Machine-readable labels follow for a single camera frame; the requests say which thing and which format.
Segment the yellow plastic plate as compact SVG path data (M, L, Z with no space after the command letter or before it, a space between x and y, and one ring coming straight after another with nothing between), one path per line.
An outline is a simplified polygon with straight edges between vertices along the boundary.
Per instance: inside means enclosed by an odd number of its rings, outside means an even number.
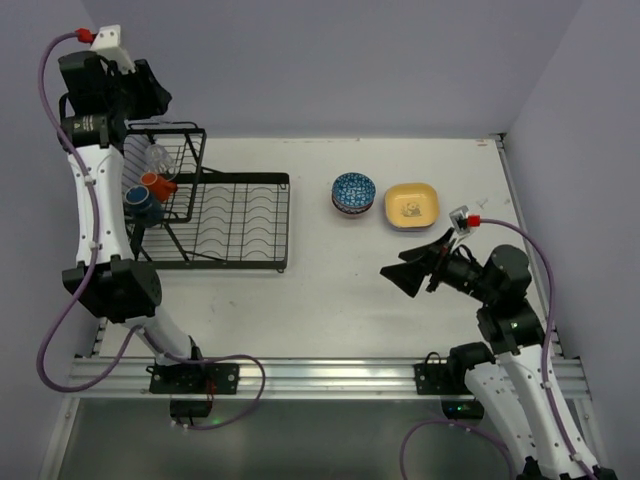
M440 216L436 190L426 183L403 183L390 187L384 195L385 216L400 230L423 229Z

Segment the blue triangle pattern bowl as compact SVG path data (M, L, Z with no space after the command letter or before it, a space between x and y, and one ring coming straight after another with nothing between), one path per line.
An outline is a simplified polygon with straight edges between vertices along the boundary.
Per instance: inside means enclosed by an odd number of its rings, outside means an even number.
M353 207L374 203L376 193L374 182L368 176L358 172L348 172L338 176L331 189L332 197L342 204Z

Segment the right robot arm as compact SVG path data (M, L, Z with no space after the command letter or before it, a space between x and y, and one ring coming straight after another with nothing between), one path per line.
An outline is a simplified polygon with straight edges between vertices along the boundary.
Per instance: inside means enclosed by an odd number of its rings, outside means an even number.
M499 433L493 443L513 479L615 478L591 452L562 395L549 352L551 324L540 321L526 298L528 255L502 244L479 263L448 230L399 257L380 273L408 296L445 284L481 304L482 341L451 348L443 363L415 365L416 384L472 394Z

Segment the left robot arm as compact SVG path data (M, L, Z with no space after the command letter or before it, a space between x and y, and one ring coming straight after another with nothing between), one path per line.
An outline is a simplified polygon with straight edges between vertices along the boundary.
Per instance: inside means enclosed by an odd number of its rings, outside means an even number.
M87 50L65 55L58 64L67 87L60 101L74 110L57 121L79 215L76 265L63 272L63 284L94 316L138 335L158 364L193 360L196 344L162 307L155 268L134 258L123 205L126 123L165 113L171 96L144 60L122 67Z

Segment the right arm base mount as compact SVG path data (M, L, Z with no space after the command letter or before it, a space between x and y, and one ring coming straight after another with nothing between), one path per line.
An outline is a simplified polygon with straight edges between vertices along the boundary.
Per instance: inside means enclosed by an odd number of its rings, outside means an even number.
M483 419L485 410L476 399L464 399L471 392L462 380L450 372L447 361L439 353L429 352L425 359L413 365L416 393L421 396L437 396L441 410L447 419Z

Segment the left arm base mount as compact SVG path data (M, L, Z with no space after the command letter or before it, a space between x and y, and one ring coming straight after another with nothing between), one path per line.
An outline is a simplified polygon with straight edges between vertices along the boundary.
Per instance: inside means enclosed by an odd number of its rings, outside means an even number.
M237 393L240 367L236 363L207 365L154 364L146 368L151 380L149 392L171 395L169 415L172 420L194 424L195 419L206 418L213 409L217 395Z

